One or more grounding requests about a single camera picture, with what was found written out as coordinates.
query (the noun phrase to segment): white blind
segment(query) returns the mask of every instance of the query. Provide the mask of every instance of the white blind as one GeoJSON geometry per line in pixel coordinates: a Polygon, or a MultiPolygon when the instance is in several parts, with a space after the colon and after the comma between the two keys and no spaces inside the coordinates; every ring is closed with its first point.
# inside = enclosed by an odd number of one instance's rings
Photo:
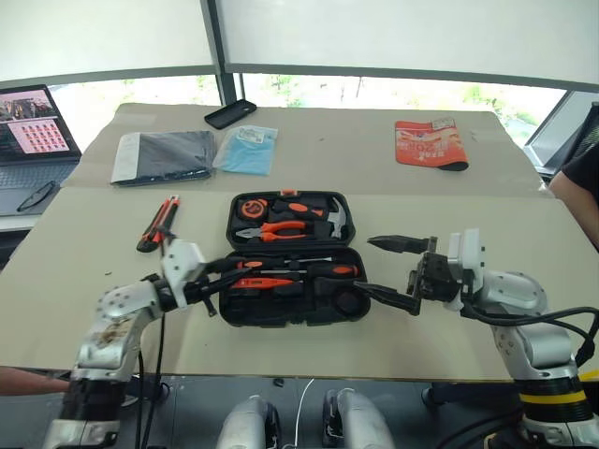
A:
{"type": "Polygon", "coordinates": [[[199,0],[1,0],[0,81],[212,65],[199,0]]]}
{"type": "Polygon", "coordinates": [[[599,84],[599,0],[220,0],[230,65],[599,84]]]}

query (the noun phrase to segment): white cable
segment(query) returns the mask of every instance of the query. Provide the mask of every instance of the white cable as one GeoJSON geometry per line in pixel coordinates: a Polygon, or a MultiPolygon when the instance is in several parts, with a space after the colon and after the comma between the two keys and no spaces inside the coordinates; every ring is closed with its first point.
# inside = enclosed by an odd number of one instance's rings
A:
{"type": "Polygon", "coordinates": [[[295,447],[297,449],[298,447],[298,435],[299,435],[299,428],[300,428],[300,413],[301,413],[301,404],[303,404],[303,397],[306,396],[306,391],[308,391],[308,388],[310,388],[310,385],[312,385],[312,382],[314,382],[314,379],[312,379],[303,389],[303,393],[301,393],[301,398],[299,398],[299,407],[298,407],[298,416],[296,417],[296,439],[295,439],[295,444],[293,445],[293,447],[295,447]]]}

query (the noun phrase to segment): blue plastic bag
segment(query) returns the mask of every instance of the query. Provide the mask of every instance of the blue plastic bag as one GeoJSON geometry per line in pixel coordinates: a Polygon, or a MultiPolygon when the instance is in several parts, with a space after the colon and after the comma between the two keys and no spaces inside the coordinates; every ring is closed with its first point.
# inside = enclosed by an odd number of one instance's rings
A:
{"type": "Polygon", "coordinates": [[[239,126],[229,130],[212,162],[224,171],[268,175],[277,129],[239,126]]]}

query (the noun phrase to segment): orange screwdriver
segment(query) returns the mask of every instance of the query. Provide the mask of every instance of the orange screwdriver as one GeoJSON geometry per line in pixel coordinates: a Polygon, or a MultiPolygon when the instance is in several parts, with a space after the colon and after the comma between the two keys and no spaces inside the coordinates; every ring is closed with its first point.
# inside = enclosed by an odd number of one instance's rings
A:
{"type": "Polygon", "coordinates": [[[275,212],[291,211],[298,218],[310,220],[325,220],[327,218],[327,214],[323,209],[313,208],[301,203],[287,203],[281,200],[274,202],[272,210],[275,212]]]}
{"type": "Polygon", "coordinates": [[[274,287],[289,285],[296,281],[277,278],[243,278],[235,282],[231,288],[256,288],[258,290],[269,290],[274,287]]]}

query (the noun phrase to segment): yellow stripe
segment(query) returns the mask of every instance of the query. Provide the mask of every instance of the yellow stripe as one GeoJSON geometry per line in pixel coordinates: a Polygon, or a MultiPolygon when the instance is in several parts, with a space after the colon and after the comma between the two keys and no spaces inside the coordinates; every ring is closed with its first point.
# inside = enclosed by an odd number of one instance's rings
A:
{"type": "Polygon", "coordinates": [[[568,393],[567,395],[555,395],[555,396],[533,396],[533,395],[520,395],[522,402],[529,404],[571,404],[573,402],[580,402],[585,400],[587,395],[584,394],[583,390],[577,393],[568,393]]]}
{"type": "Polygon", "coordinates": [[[581,381],[591,381],[593,379],[599,379],[599,369],[595,369],[593,371],[585,372],[584,374],[580,374],[578,378],[581,381]]]}

